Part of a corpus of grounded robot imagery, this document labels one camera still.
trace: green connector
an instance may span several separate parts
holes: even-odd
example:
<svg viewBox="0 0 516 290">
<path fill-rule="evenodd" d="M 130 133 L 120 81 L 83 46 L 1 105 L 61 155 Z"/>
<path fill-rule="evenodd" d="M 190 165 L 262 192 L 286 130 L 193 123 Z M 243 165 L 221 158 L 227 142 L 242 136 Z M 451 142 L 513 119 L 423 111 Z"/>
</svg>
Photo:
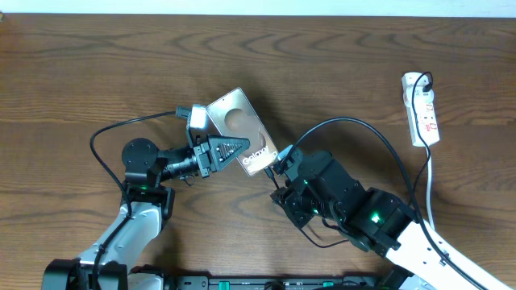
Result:
<svg viewBox="0 0 516 290">
<path fill-rule="evenodd" d="M 229 290 L 229 282 L 218 282 L 218 290 Z"/>
</svg>

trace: wall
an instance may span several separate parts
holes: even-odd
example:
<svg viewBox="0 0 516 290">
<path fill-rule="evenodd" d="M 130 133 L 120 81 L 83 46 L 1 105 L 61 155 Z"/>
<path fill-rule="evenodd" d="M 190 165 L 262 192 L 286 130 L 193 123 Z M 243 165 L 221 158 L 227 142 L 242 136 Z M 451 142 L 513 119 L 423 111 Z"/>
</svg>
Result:
<svg viewBox="0 0 516 290">
<path fill-rule="evenodd" d="M 516 0 L 0 0 L 6 13 L 516 17 Z"/>
</svg>

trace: power strip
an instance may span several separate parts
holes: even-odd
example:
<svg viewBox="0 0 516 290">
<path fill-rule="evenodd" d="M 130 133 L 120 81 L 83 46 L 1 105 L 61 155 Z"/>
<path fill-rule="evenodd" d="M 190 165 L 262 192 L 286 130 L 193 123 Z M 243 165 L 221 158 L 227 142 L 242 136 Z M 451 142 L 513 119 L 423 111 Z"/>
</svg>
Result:
<svg viewBox="0 0 516 290">
<path fill-rule="evenodd" d="M 409 117 L 410 137 L 412 145 L 416 147 L 424 147 L 421 139 L 416 131 L 416 119 L 412 110 L 412 92 L 416 80 L 421 76 L 420 72 L 408 72 L 402 78 L 403 84 L 403 102 L 406 106 L 406 114 Z M 428 146 L 439 141 L 439 130 L 437 129 L 437 119 L 434 110 L 434 90 L 423 92 L 423 87 L 429 84 L 427 76 L 419 80 L 414 94 L 414 107 L 418 115 L 419 134 L 425 140 Z"/>
</svg>

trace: white power cord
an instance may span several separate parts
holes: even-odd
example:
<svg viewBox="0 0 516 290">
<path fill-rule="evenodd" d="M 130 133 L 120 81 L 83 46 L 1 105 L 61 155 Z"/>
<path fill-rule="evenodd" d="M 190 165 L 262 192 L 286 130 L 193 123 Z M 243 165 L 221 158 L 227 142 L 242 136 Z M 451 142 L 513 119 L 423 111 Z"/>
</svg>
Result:
<svg viewBox="0 0 516 290">
<path fill-rule="evenodd" d="M 433 230 L 435 230 L 434 217 L 432 216 L 432 207 L 431 207 L 431 187 L 432 187 L 432 158 L 431 157 L 428 160 L 427 171 L 428 171 L 428 180 L 427 180 L 427 212 L 428 212 L 428 222 L 430 223 L 430 227 Z"/>
</svg>

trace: wood grain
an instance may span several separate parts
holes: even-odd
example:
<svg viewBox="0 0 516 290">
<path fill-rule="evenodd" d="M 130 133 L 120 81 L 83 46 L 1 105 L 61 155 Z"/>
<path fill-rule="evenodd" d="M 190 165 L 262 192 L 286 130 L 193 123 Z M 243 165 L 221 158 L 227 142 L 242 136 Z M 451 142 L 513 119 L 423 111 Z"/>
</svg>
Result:
<svg viewBox="0 0 516 290">
<path fill-rule="evenodd" d="M 404 72 L 431 70 L 441 141 L 433 146 L 436 226 L 459 251 L 516 287 L 516 22 L 508 19 L 305 18 L 13 14 L 0 23 L 0 289 L 39 288 L 45 267 L 71 259 L 114 220 L 119 192 L 89 151 L 97 129 L 209 104 L 235 87 L 278 147 L 323 119 L 376 126 L 415 176 Z M 121 176 L 130 139 L 185 143 L 161 118 L 96 142 Z M 303 147 L 331 150 L 366 186 L 407 198 L 376 137 L 335 124 Z M 384 273 L 351 245 L 320 250 L 268 195 L 264 174 L 232 164 L 178 191 L 173 218 L 139 259 L 214 276 Z M 424 200 L 425 182 L 418 196 Z M 312 222 L 322 242 L 338 237 Z"/>
</svg>

